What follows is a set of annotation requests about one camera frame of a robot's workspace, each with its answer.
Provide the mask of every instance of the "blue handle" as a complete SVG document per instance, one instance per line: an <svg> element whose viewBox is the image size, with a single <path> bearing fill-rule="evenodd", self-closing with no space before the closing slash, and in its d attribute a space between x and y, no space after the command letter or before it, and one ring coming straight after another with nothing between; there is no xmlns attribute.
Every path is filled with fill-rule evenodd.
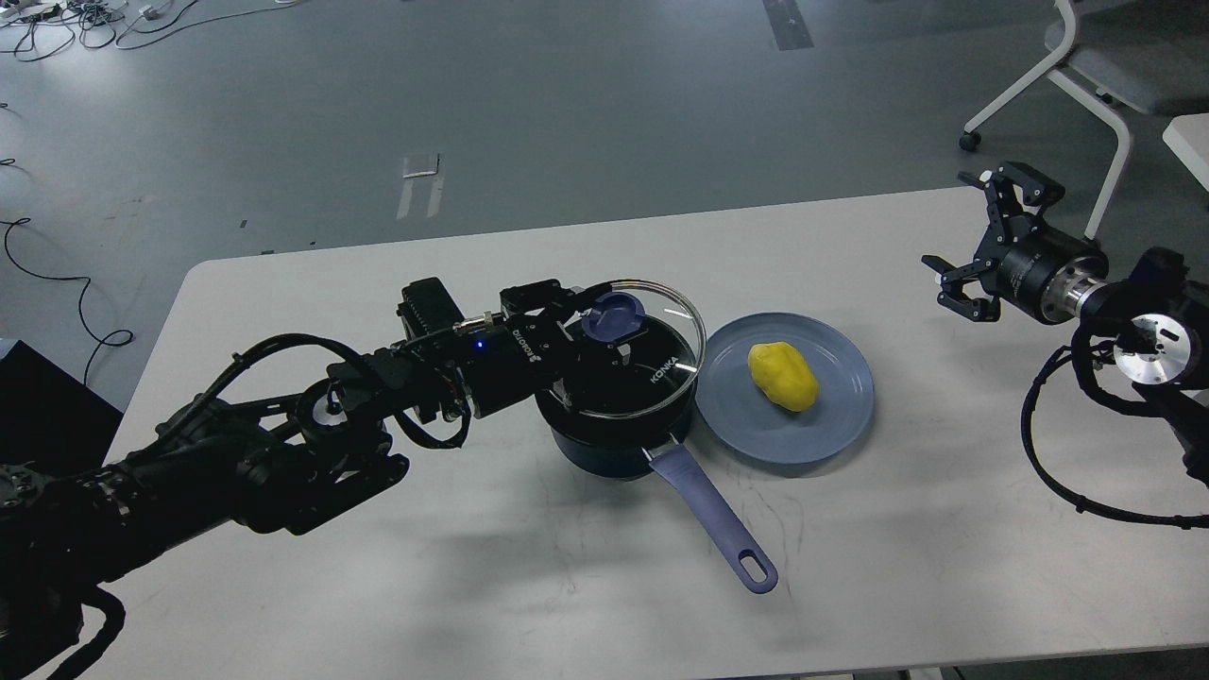
<svg viewBox="0 0 1209 680"><path fill-rule="evenodd" d="M722 551L722 557L727 558L730 569L735 571L739 580L747 586L752 593L767 593L776 587L776 567L764 554L756 538L752 537L744 523L730 509L727 500L722 497L718 489L705 476L705 471L693 459L683 445L677 445L665 454L654 456L650 460L650 469L663 477L679 492L689 509L696 515L698 521L713 538L713 544ZM759 569L764 570L763 581L756 581L742 559L751 558Z"/></svg>

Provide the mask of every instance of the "pot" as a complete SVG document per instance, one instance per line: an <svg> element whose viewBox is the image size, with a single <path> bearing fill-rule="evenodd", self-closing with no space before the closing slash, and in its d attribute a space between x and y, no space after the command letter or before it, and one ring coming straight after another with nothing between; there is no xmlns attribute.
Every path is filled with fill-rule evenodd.
<svg viewBox="0 0 1209 680"><path fill-rule="evenodd" d="M575 368L537 393L559 450L600 477L630 480L654 471L684 499L739 580L753 593L771 590L776 567L681 443L705 357L700 315L666 286L608 283L611 292L565 327L580 347Z"/></svg>

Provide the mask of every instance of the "glass lid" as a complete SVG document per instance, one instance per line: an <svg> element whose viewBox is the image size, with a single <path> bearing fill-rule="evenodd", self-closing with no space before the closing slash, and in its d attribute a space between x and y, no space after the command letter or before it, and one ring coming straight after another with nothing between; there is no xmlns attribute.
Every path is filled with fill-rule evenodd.
<svg viewBox="0 0 1209 680"><path fill-rule="evenodd" d="M652 281L609 281L609 293L573 318L579 362L551 393L572 413L624 420L658 411L688 392L705 357L693 304Z"/></svg>

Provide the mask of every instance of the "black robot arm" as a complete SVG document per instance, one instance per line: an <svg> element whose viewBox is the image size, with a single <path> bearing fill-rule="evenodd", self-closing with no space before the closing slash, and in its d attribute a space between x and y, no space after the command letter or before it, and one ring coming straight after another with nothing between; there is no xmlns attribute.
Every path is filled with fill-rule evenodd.
<svg viewBox="0 0 1209 680"><path fill-rule="evenodd" d="M985 195L988 225L968 265L955 267L937 255L924 255L924 264L939 278L937 301L979 322L999 319L1000 300L1045 324L1078 319L1070 345L1046 362L1025 397L1022 439L1034 468L1080 512L1209 528L1209 515L1153 517L1089 501L1045 472L1031 434L1041 386L1070 363L1080 388L1098 404L1122 415L1164 419L1184 446L1188 476L1209 485L1209 408L1184 394L1209 388L1209 287L1187 280L1184 257L1165 248L1147 250L1127 278L1106 281L1109 263L1099 247L1053 229L1042 217L1063 197L1063 188L1024 163L1002 163L978 178L961 179ZM964 293L976 281L987 298ZM1109 340L1097 344L1094 338ZM1100 387L1095 369L1109 364L1132 381L1141 400Z"/></svg>
<svg viewBox="0 0 1209 680"><path fill-rule="evenodd" d="M502 312L465 319L435 278L403 292L406 340L370 355L302 334L233 357L189 405L121 462L56 478L36 462L0 466L0 680L22 678L76 644L81 605L108 617L65 662L74 678L121 628L121 604L98 588L227 520L258 532L306 534L393 486L409 461L392 454L393 417L420 446L464 442L482 417L549 387L579 356L562 323L608 290L557 281L502 293ZM305 391L248 403L219 393L256 362L303 345L342 361ZM413 421L461 421L438 439ZM276 419L276 426L264 421Z"/></svg>

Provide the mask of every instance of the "table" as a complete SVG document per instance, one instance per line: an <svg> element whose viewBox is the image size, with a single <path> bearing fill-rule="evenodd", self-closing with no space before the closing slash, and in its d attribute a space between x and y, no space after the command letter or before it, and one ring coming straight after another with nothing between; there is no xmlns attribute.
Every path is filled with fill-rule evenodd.
<svg viewBox="0 0 1209 680"><path fill-rule="evenodd" d="M91 676L734 678L1209 642L1209 535L1078 515L1020 450L1024 392L1072 327L1014 309L973 324L936 304L920 254L967 258L984 211L961 188L198 265L111 459L265 336L400 339L399 289L430 275L467 313L523 282L632 276L687 294L711 330L816 317L868 359L874 423L798 477L694 426L702 467L780 569L768 595L742 588L661 480L563 460L532 402L475 421L459 451L393 431L409 477L329 525L224 525L114 584L127 630ZM229 396L289 393L329 361L274 357ZM1162 425L1095 407L1069 374L1041 409L1059 479L1124 507L1209 509Z"/></svg>
<svg viewBox="0 0 1209 680"><path fill-rule="evenodd" d="M1163 142L1209 190L1209 114L1176 116L1163 131Z"/></svg>

